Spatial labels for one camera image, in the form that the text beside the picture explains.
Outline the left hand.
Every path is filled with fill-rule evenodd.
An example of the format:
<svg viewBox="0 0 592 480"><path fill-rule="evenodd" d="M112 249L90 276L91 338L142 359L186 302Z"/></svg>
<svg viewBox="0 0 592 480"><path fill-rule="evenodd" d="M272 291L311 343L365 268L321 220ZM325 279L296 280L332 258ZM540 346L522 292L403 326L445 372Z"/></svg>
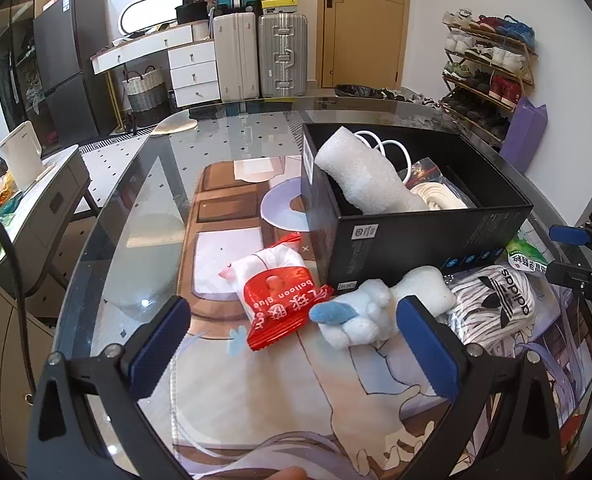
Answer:
<svg viewBox="0 0 592 480"><path fill-rule="evenodd" d="M308 479L307 472L298 466L287 467L283 470L275 472L275 474L271 474L271 476L267 478L267 480L307 480L307 479Z"/></svg>

